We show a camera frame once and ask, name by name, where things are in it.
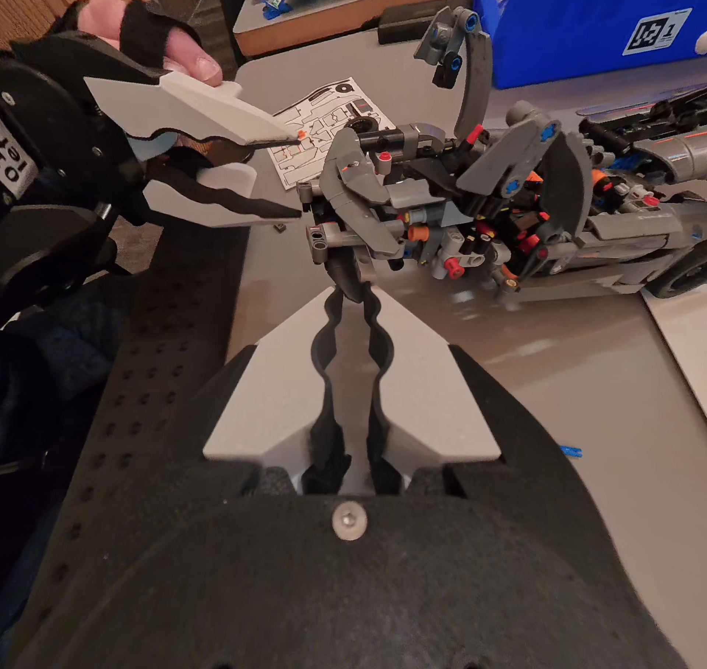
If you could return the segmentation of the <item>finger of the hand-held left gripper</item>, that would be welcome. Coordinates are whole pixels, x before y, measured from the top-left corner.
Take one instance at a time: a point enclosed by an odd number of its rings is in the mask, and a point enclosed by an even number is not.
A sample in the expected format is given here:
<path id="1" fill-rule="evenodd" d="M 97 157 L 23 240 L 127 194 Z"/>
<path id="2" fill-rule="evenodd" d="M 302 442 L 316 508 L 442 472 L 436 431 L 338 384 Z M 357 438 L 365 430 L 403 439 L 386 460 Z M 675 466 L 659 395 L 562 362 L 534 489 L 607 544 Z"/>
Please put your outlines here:
<path id="1" fill-rule="evenodd" d="M 252 197 L 257 171 L 240 162 L 197 170 L 197 177 L 167 165 L 155 169 L 144 196 L 154 212 L 207 228 L 249 228 L 301 218 L 301 210 Z"/>
<path id="2" fill-rule="evenodd" d="M 84 81 L 102 113 L 136 139 L 176 132 L 200 143 L 213 139 L 249 147 L 300 143 L 292 126 L 240 99 L 235 82 L 215 88 L 179 72 L 168 72 L 156 85 L 89 76 Z"/>

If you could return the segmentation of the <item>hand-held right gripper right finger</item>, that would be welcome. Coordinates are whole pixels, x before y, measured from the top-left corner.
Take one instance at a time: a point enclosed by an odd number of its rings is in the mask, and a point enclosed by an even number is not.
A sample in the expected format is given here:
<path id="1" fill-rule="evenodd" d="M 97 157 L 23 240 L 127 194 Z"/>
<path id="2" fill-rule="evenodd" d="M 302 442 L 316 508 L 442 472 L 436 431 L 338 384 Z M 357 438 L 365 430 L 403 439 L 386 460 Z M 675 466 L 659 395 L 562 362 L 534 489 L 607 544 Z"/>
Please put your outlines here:
<path id="1" fill-rule="evenodd" d="M 365 320 L 378 367 L 366 442 L 376 494 L 399 494 L 421 468 L 500 459 L 452 346 L 378 286 L 365 286 Z"/>

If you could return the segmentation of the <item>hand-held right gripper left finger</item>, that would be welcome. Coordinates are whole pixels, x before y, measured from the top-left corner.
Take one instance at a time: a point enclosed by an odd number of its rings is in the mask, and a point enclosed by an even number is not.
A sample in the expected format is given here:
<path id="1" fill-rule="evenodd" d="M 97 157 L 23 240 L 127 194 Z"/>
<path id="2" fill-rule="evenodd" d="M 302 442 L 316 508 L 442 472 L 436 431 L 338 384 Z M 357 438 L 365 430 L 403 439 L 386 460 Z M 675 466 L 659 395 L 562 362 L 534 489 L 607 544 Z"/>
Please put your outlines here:
<path id="1" fill-rule="evenodd" d="M 326 288 L 255 346 L 203 448 L 209 460 L 285 470 L 304 494 L 337 494 L 349 470 L 327 368 L 343 293 Z"/>

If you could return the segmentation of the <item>grey lego car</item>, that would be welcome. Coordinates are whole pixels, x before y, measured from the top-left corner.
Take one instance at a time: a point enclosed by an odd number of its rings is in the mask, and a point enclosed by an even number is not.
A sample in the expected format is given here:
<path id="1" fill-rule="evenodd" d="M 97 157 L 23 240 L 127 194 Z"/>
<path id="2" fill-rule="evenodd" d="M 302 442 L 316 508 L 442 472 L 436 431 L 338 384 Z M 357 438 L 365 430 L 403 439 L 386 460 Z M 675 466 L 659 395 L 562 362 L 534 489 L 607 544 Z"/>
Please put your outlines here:
<path id="1" fill-rule="evenodd" d="M 433 84 L 444 89 L 466 66 L 453 137 L 423 123 L 360 135 L 342 128 L 319 178 L 297 185 L 313 214 L 313 262 L 347 298 L 363 300 L 375 260 L 392 270 L 415 261 L 435 279 L 479 269 L 508 302 L 644 288 L 671 298 L 706 283 L 706 87 L 583 115 L 575 132 L 562 127 L 580 135 L 590 157 L 591 205 L 578 237 L 542 241 L 549 215 L 540 167 L 510 201 L 456 187 L 508 128 L 482 125 L 492 52 L 479 16 L 442 8 L 414 58 L 434 67 Z"/>

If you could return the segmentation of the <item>person's left hand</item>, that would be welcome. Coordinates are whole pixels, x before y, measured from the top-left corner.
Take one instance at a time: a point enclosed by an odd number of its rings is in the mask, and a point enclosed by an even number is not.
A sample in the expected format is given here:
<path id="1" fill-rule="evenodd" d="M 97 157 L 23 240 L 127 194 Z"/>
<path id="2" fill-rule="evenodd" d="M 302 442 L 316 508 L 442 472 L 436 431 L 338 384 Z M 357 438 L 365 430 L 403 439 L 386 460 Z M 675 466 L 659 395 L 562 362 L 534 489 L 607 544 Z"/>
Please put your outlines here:
<path id="1" fill-rule="evenodd" d="M 88 0 L 78 13 L 78 30 L 100 37 L 116 49 L 127 2 Z M 219 86 L 224 77 L 221 66 L 184 30 L 170 31 L 163 52 L 163 67 L 179 71 L 209 86 Z"/>

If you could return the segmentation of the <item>black mesh office chair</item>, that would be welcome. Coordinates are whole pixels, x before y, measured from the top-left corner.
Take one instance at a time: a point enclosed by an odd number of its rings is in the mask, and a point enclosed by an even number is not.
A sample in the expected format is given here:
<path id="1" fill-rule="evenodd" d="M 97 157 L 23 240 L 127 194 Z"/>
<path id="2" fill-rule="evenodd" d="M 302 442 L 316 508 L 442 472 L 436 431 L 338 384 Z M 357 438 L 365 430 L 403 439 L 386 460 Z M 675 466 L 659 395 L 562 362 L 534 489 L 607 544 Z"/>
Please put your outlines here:
<path id="1" fill-rule="evenodd" d="M 1 643 L 19 643 L 122 570 L 154 526 L 172 470 L 201 444 L 174 433 L 183 407 L 224 364 L 250 230 L 170 227 L 151 265 L 87 288 L 123 313 L 104 385 L 71 437 L 1 465 Z"/>

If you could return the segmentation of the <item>white sticker sheet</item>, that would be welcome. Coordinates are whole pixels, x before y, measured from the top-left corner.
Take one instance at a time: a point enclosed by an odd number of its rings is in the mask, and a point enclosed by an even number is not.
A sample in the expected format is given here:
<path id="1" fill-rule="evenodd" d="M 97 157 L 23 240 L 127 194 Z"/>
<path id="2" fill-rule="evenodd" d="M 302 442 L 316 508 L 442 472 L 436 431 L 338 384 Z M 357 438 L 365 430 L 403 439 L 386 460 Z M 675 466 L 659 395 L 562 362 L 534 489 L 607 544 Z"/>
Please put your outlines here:
<path id="1" fill-rule="evenodd" d="M 351 122 L 362 119 L 364 124 L 372 124 L 372 128 L 363 130 L 365 133 L 394 128 L 394 123 L 351 76 L 317 88 L 275 116 L 293 128 L 300 141 L 297 146 L 268 149 L 287 191 L 299 182 L 319 177 L 335 135 Z"/>

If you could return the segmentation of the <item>person's body in dark clothing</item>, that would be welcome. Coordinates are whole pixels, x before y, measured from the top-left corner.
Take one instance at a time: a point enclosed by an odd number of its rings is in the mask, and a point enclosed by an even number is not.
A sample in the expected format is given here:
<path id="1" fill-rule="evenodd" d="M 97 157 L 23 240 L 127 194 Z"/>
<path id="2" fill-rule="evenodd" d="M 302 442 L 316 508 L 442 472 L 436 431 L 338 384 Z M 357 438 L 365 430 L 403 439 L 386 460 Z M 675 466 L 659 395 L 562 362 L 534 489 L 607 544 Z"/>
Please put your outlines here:
<path id="1" fill-rule="evenodd" d="M 106 382 L 124 313 L 91 289 L 1 330 L 1 464 L 71 437 Z"/>

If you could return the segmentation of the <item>white book stand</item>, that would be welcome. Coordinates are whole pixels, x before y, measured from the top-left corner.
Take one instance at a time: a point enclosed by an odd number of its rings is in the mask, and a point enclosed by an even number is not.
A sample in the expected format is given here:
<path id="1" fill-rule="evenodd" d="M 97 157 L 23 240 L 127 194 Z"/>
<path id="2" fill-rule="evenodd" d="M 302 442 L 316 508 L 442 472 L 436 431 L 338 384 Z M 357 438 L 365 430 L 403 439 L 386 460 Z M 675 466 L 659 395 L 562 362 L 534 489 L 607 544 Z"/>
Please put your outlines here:
<path id="1" fill-rule="evenodd" d="M 643 299 L 702 412 L 706 413 L 706 285 L 669 299 Z"/>

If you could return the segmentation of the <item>blue plastic bin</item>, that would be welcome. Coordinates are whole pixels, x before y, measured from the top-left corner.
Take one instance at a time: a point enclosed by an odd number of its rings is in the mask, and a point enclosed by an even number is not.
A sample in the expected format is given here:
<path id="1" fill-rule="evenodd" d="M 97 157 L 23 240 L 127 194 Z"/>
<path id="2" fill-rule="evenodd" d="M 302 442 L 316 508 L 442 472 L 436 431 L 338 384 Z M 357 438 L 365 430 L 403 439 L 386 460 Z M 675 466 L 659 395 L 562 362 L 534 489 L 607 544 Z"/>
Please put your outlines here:
<path id="1" fill-rule="evenodd" d="M 706 57 L 706 0 L 474 0 L 474 10 L 497 89 Z"/>

